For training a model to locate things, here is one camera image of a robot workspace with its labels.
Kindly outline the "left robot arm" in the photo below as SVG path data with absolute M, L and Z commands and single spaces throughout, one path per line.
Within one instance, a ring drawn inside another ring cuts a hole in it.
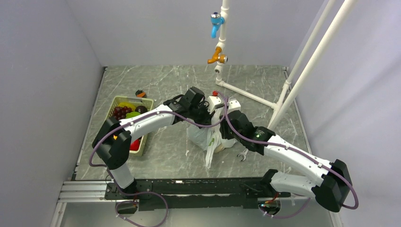
M 144 135 L 160 128 L 187 121 L 199 128 L 213 127 L 212 117 L 224 107 L 224 100 L 217 95 L 206 97 L 196 87 L 164 101 L 155 109 L 139 116 L 117 120 L 105 120 L 93 143 L 93 151 L 103 161 L 109 175 L 117 183 L 117 192 L 125 199 L 136 192 L 136 180 L 130 172 L 127 160 L 131 144 Z

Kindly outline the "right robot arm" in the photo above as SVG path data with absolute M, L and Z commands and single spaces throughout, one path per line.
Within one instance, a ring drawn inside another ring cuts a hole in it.
M 332 212 L 359 207 L 359 199 L 345 162 L 339 159 L 331 162 L 313 156 L 266 127 L 254 126 L 239 110 L 223 115 L 220 131 L 223 138 L 236 139 L 249 151 L 275 158 L 301 173 L 298 176 L 268 170 L 260 185 L 264 195 L 272 196 L 276 192 L 299 194 L 315 199 Z

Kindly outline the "white plastic bag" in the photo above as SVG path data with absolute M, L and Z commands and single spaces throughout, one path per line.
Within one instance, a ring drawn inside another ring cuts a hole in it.
M 215 153 L 219 153 L 226 148 L 231 148 L 237 142 L 236 139 L 223 139 L 220 129 L 219 124 L 209 128 L 199 128 L 191 124 L 186 130 L 188 139 L 206 152 L 205 167 L 207 169 L 211 168 Z

